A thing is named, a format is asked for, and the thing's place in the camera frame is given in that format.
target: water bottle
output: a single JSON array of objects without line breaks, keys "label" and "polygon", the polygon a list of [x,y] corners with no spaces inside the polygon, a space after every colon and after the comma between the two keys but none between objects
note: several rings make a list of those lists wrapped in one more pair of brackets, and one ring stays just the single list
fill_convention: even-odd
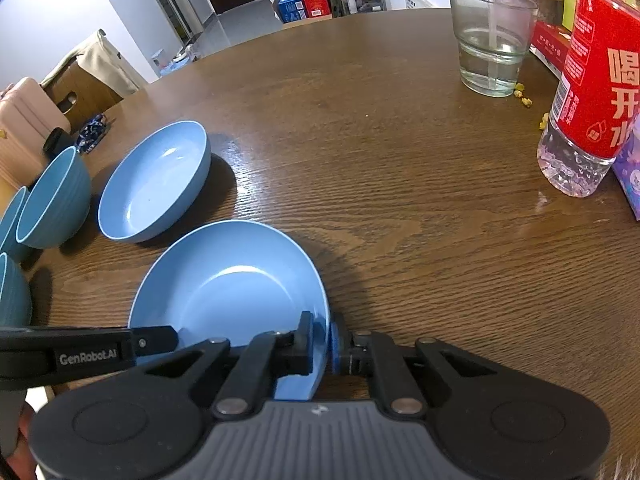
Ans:
[{"label": "water bottle", "polygon": [[569,196],[593,193],[640,112],[640,13],[577,0],[571,49],[538,144],[538,164]]}]

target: blue bowl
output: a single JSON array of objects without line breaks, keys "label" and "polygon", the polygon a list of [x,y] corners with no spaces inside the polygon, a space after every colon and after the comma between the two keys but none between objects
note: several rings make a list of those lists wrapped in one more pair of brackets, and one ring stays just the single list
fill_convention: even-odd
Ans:
[{"label": "blue bowl", "polygon": [[297,328],[305,310],[314,315],[313,372],[279,379],[276,399],[307,400],[318,387],[330,322],[326,294],[314,264],[287,235],[226,220],[192,231],[158,258],[138,289],[129,326],[171,325],[178,348],[215,337],[240,346],[259,333]]},{"label": "blue bowl", "polygon": [[27,326],[31,322],[29,285],[18,265],[0,254],[0,326]]},{"label": "blue bowl", "polygon": [[98,207],[111,240],[143,242],[180,218],[204,186],[211,164],[201,124],[179,121],[140,142],[113,172]]},{"label": "blue bowl", "polygon": [[17,264],[23,261],[32,249],[29,246],[18,243],[15,239],[15,231],[18,227],[20,214],[27,203],[29,191],[21,187],[6,207],[4,216],[0,220],[0,253],[7,253]]},{"label": "blue bowl", "polygon": [[38,179],[18,220],[18,243],[58,246],[78,232],[89,213],[91,179],[74,146],[63,150]]}]

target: floor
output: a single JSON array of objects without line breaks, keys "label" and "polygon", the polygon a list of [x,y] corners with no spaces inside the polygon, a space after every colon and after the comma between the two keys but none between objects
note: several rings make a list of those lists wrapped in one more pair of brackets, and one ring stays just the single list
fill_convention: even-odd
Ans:
[{"label": "floor", "polygon": [[256,0],[216,16],[196,41],[201,57],[282,30],[269,0]]}]

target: purple box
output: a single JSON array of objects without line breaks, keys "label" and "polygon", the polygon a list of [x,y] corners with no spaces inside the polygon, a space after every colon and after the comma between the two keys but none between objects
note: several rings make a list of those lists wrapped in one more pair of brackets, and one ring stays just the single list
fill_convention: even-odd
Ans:
[{"label": "purple box", "polygon": [[620,181],[636,220],[640,221],[640,120],[613,163],[613,172]]}]

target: straw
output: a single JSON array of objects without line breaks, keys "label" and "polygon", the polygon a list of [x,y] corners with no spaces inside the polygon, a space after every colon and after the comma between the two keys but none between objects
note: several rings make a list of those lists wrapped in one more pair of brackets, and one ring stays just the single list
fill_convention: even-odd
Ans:
[{"label": "straw", "polygon": [[[493,2],[495,0],[489,0],[489,47],[492,52],[496,52],[498,49],[498,30],[495,19],[495,6]],[[495,61],[489,62],[489,88],[496,89],[498,79],[498,64]]]}]

